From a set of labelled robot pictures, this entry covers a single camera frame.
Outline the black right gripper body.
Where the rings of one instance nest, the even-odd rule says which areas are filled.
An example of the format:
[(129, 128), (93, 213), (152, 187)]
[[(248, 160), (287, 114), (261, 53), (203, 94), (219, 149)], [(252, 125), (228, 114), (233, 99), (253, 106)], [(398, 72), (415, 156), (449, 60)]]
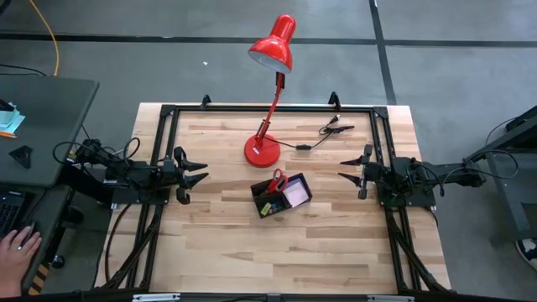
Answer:
[(392, 195), (394, 193), (394, 189), (392, 188), (392, 186), (389, 185), (384, 180), (384, 177), (388, 174), (387, 168), (384, 167), (383, 164), (370, 160), (372, 152), (373, 152), (373, 146), (370, 144), (367, 144), (364, 147), (363, 155), (358, 160), (358, 163), (362, 166), (362, 176), (361, 176), (361, 184), (360, 184), (360, 190), (358, 193), (358, 198), (362, 200), (365, 200), (367, 198), (367, 195), (368, 195), (367, 183), (368, 182), (375, 183), (385, 193), (388, 193), (389, 195)]

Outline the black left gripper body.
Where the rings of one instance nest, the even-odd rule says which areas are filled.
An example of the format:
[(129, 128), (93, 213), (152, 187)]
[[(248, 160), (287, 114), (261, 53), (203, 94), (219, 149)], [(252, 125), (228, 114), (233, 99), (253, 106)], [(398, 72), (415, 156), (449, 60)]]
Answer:
[(178, 185), (176, 189), (176, 199), (182, 205), (190, 204), (190, 195), (186, 192), (188, 186), (185, 178), (185, 156), (186, 153), (182, 147), (176, 147), (173, 155), (167, 155), (163, 160), (163, 186)]

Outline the stack of white paper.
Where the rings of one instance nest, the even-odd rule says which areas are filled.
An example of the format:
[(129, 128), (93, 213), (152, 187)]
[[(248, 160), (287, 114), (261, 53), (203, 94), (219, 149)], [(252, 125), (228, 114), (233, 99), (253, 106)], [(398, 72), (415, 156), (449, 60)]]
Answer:
[(307, 202), (309, 195), (301, 179), (290, 181), (283, 190), (284, 196), (291, 207)]

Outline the black mesh desk organizer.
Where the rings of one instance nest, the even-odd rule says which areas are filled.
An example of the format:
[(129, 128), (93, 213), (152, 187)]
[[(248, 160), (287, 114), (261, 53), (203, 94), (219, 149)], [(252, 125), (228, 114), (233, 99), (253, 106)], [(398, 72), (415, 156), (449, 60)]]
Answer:
[[(310, 191), (310, 187), (308, 186), (307, 181), (306, 181), (306, 179), (305, 179), (305, 177), (304, 177), (304, 175), (302, 173), (295, 174), (295, 175), (292, 175), (292, 176), (288, 176), (288, 179), (289, 179), (289, 182), (292, 181), (292, 180), (301, 179), (303, 184), (304, 184), (304, 186), (305, 186), (305, 188), (306, 188), (306, 190), (307, 190), (307, 193), (309, 195), (309, 199), (307, 200), (307, 202), (310, 202), (312, 200), (313, 195), (312, 195), (312, 193)], [(287, 211), (287, 210), (290, 210), (290, 209), (294, 208), (294, 207), (290, 206), (289, 202), (287, 201), (287, 199), (284, 196), (283, 191), (282, 192), (275, 192), (275, 193), (272, 193), (272, 194), (264, 194), (263, 193), (265, 191), (266, 187), (269, 185), (270, 181), (271, 180), (265, 180), (263, 182), (260, 182), (260, 183), (257, 183), (255, 185), (252, 185), (250, 187), (250, 190), (251, 190), (251, 193), (252, 193), (252, 196), (253, 196), (253, 202), (254, 202), (254, 204), (255, 204), (255, 206), (257, 208), (257, 212), (258, 212), (258, 215), (259, 215), (260, 218), (266, 218), (266, 217), (269, 217), (269, 216), (278, 214), (280, 212)], [(270, 203), (272, 205), (272, 210), (266, 216), (262, 216), (260, 214), (260, 211), (262, 210), (263, 206), (266, 203)]]

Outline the red-handled scissors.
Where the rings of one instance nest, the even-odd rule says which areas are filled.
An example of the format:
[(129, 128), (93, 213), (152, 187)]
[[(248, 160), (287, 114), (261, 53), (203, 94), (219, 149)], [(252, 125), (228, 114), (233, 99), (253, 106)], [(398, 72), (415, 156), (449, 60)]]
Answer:
[(289, 182), (288, 176), (282, 169), (276, 169), (273, 172), (273, 178), (266, 187), (264, 194), (272, 194), (275, 192), (282, 192)]

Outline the red desk lamp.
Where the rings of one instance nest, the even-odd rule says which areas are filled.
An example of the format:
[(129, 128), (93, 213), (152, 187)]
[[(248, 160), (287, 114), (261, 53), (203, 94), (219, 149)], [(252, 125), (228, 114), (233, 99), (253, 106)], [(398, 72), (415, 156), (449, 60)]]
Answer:
[(296, 28), (295, 18), (290, 14), (279, 15), (268, 36), (257, 40), (248, 50), (248, 55), (260, 65), (275, 72), (274, 100), (262, 121), (260, 129), (244, 145), (244, 156), (254, 167), (267, 168), (275, 164), (280, 156), (280, 146), (268, 135), (271, 118), (278, 105), (285, 76), (292, 71), (293, 55), (290, 42)]

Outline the dark grey side desk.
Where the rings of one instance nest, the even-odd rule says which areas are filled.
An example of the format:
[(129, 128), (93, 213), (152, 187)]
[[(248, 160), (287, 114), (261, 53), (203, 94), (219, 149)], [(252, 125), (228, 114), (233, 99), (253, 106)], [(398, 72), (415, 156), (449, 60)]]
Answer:
[[(0, 100), (11, 102), (25, 116), (18, 138), (0, 138), (0, 188), (33, 193), (23, 218), (15, 226), (35, 224), (42, 242), (21, 283), (26, 294), (43, 262), (70, 187), (56, 183), (68, 142), (75, 141), (99, 83), (53, 76), (0, 75)], [(9, 153), (27, 145), (33, 149), (25, 169)]]

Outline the black metal cart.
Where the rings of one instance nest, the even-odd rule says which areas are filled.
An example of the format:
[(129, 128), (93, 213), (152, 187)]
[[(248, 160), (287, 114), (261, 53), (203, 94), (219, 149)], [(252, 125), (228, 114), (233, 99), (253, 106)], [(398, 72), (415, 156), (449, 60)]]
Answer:
[(537, 106), (508, 122), (503, 135), (463, 163), (471, 185), (489, 176), (496, 186), (502, 213), (492, 242), (537, 237)]

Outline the black triangular plastic part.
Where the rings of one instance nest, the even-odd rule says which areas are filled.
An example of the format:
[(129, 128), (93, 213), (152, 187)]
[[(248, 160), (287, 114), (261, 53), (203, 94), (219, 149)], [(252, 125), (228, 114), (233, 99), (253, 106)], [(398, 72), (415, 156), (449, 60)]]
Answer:
[(33, 149), (27, 145), (23, 145), (11, 151), (9, 155), (25, 169), (31, 168), (31, 153)]

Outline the black keyboard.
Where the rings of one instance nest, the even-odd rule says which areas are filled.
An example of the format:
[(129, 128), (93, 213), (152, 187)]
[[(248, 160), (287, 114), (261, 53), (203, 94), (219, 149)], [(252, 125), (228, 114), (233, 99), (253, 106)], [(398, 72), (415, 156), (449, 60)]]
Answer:
[(22, 192), (0, 191), (0, 240), (13, 229), (24, 202)]

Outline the person's shoe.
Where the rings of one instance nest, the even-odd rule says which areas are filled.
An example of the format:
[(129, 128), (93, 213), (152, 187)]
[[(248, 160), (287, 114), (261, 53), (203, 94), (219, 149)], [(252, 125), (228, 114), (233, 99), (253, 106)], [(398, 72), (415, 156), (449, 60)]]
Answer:
[(537, 238), (518, 240), (515, 247), (522, 259), (537, 272)]

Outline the stack of pale papers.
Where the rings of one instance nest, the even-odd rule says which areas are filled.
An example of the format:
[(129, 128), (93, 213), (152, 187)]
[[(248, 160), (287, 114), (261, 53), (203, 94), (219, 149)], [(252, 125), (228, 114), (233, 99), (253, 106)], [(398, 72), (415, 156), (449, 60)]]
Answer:
[(0, 100), (0, 131), (15, 133), (24, 119), (16, 105)]

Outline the person's hand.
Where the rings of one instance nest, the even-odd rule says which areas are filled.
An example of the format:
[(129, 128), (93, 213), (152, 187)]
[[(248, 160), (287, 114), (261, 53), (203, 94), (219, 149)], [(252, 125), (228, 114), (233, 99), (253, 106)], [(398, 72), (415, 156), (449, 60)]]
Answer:
[(21, 282), (42, 237), (31, 226), (13, 230), (0, 241), (0, 298), (21, 295)]

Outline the silver metal bracket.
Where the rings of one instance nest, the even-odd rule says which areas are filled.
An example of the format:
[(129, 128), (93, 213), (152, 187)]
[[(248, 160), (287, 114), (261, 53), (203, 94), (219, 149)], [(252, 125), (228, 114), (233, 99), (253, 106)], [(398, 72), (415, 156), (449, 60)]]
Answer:
[(415, 302), (412, 296), (375, 294), (368, 295), (367, 302)]
[(176, 302), (180, 297), (180, 293), (135, 294), (132, 302)]

